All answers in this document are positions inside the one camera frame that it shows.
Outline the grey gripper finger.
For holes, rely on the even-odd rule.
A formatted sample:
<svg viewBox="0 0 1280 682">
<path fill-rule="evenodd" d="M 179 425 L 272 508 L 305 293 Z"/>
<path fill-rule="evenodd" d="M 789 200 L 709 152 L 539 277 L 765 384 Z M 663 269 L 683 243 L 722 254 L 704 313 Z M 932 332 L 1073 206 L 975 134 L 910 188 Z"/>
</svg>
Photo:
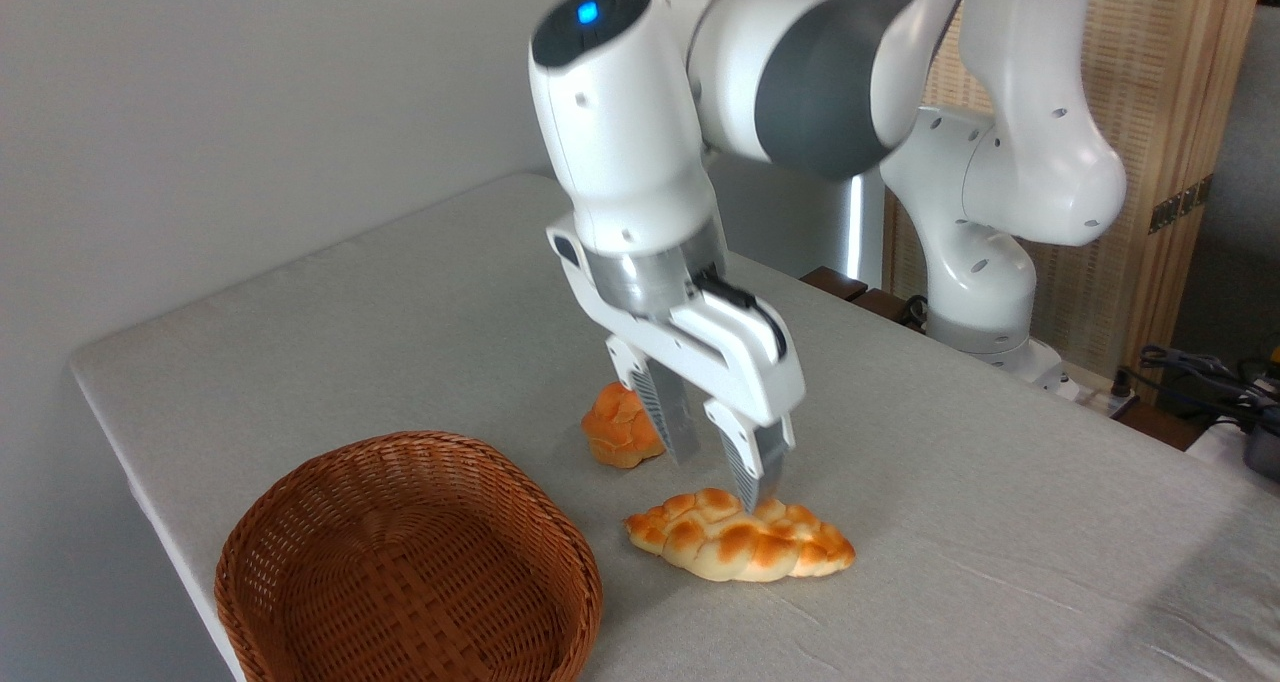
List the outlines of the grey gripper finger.
<svg viewBox="0 0 1280 682">
<path fill-rule="evenodd" d="M 667 453 L 676 464 L 691 461 L 700 441 L 682 377 L 621 337 L 608 337 L 605 345 L 618 381 L 636 392 Z"/>
<path fill-rule="evenodd" d="M 737 496 L 746 513 L 754 514 L 760 504 L 776 498 L 786 457 L 795 449 L 790 415 L 774 424 L 755 424 L 721 400 L 707 400 L 704 409 L 719 432 Z"/>
</svg>

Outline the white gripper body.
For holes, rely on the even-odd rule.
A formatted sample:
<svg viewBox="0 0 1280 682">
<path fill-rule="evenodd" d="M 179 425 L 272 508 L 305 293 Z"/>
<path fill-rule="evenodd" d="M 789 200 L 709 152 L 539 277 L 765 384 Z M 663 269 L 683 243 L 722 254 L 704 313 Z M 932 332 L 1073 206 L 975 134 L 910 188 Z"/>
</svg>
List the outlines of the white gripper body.
<svg viewBox="0 0 1280 682">
<path fill-rule="evenodd" d="M 744 310 L 718 296 L 698 294 L 671 308 L 664 319 L 634 316 L 600 298 L 571 214 L 547 226 L 547 239 L 559 255 L 575 298 L 594 322 L 712 398 L 755 424 L 774 424 L 804 399 L 796 351 L 778 353 L 769 305 Z"/>
</svg>

